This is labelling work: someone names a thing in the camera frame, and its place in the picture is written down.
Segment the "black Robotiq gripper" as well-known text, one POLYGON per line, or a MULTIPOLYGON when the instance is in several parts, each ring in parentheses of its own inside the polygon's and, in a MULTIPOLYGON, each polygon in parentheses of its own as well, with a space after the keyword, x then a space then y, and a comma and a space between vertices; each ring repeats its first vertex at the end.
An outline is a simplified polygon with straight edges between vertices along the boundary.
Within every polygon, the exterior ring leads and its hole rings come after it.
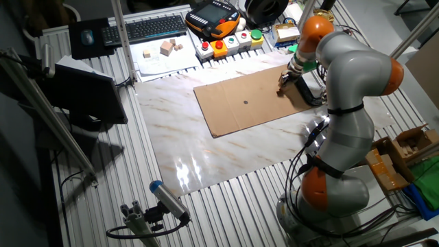
POLYGON ((278 92, 288 91, 291 88, 290 82, 295 82, 298 74, 293 70, 284 70, 278 79, 278 92))

